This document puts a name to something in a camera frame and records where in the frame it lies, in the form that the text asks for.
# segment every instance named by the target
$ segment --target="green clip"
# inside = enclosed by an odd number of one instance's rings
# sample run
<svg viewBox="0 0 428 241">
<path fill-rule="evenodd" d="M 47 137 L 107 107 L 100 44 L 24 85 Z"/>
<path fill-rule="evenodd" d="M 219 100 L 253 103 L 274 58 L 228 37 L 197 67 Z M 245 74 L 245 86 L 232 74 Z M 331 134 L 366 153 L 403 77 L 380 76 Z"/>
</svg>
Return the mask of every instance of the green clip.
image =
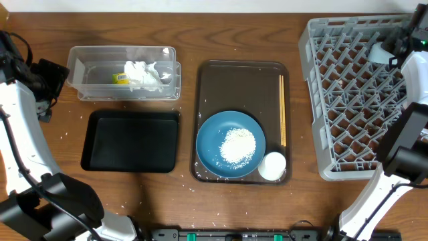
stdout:
<svg viewBox="0 0 428 241">
<path fill-rule="evenodd" d="M 187 234 L 187 241 L 196 241 L 196 234 Z"/>
<path fill-rule="evenodd" d="M 274 241 L 282 241 L 282 235 L 280 235 L 280 234 L 275 234 L 274 235 Z"/>
</svg>

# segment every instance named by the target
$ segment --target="brown tray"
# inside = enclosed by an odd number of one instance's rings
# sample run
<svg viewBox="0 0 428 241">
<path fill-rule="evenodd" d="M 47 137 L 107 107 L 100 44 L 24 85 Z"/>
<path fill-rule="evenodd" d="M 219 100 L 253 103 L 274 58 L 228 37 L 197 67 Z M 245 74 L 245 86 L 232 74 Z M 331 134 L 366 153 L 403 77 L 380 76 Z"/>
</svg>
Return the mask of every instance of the brown tray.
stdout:
<svg viewBox="0 0 428 241">
<path fill-rule="evenodd" d="M 284 76 L 286 108 L 286 147 L 280 145 L 280 91 L 279 77 Z M 198 73 L 195 138 L 191 173 L 198 181 L 209 183 L 235 183 L 279 185 L 290 180 L 290 88 L 286 67 L 277 62 L 206 61 Z M 253 117 L 266 137 L 266 153 L 278 151 L 287 160 L 286 171 L 277 181 L 268 181 L 254 170 L 245 177 L 224 178 L 208 171 L 196 154 L 196 136 L 202 124 L 213 114 L 236 110 Z"/>
</svg>

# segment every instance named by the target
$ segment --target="wooden table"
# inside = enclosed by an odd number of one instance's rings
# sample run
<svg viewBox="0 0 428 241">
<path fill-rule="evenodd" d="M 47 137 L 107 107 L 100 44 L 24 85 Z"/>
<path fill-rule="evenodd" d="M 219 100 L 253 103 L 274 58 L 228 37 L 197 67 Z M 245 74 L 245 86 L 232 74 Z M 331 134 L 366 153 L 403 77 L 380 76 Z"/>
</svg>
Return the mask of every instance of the wooden table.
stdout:
<svg viewBox="0 0 428 241">
<path fill-rule="evenodd" d="M 318 174 L 310 97 L 298 40 L 309 19 L 333 14 L 12 13 L 7 25 L 31 45 L 34 60 L 66 65 L 73 46 L 173 46 L 183 66 L 181 97 L 173 102 L 82 102 L 64 87 L 49 124 L 41 123 L 64 173 L 91 185 L 105 209 L 130 214 L 148 227 L 286 230 L 298 220 L 328 226 L 366 181 L 327 182 Z M 23 55 L 25 48 L 20 46 Z M 281 187 L 200 183 L 191 177 L 197 69 L 204 60 L 271 60 L 290 73 L 292 180 Z M 177 164 L 168 174 L 88 173 L 80 167 L 88 117 L 100 108 L 179 110 Z M 0 199 L 6 199 L 4 167 Z M 428 236 L 427 193 L 402 197 L 378 228 L 399 229 L 404 240 Z M 2 240 L 22 240 L 3 224 Z"/>
</svg>

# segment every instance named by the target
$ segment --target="black tray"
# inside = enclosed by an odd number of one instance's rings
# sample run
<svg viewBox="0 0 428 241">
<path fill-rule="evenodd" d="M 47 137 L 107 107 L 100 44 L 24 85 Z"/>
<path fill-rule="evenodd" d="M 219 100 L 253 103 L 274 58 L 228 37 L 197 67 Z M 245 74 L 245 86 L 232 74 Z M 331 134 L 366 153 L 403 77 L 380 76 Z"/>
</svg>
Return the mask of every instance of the black tray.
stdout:
<svg viewBox="0 0 428 241">
<path fill-rule="evenodd" d="M 86 171 L 170 172 L 178 123 L 175 113 L 97 110 L 89 117 L 80 164 Z"/>
<path fill-rule="evenodd" d="M 284 76 L 286 108 L 286 142 L 280 145 L 280 91 L 279 77 Z M 191 173 L 198 181 L 210 183 L 236 183 L 279 185 L 290 180 L 292 175 L 290 135 L 290 89 L 288 71 L 277 62 L 239 62 L 210 60 L 198 73 L 198 97 L 196 106 L 195 138 L 202 124 L 213 114 L 236 110 L 253 117 L 266 137 L 266 153 L 279 151 L 287 160 L 286 171 L 277 181 L 268 181 L 254 170 L 240 178 L 223 178 L 208 171 L 196 154 L 193 143 Z"/>
</svg>

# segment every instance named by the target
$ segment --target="clear plastic container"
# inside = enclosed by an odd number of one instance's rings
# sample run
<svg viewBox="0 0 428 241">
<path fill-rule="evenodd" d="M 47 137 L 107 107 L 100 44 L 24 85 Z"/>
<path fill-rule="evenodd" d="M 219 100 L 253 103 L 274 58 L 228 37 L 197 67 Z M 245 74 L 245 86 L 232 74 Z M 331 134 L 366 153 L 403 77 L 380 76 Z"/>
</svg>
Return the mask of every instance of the clear plastic container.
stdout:
<svg viewBox="0 0 428 241">
<path fill-rule="evenodd" d="M 176 100 L 181 91 L 181 65 L 172 47 L 76 46 L 70 50 L 67 84 L 80 100 Z M 113 84 L 127 61 L 156 62 L 162 84 Z"/>
</svg>

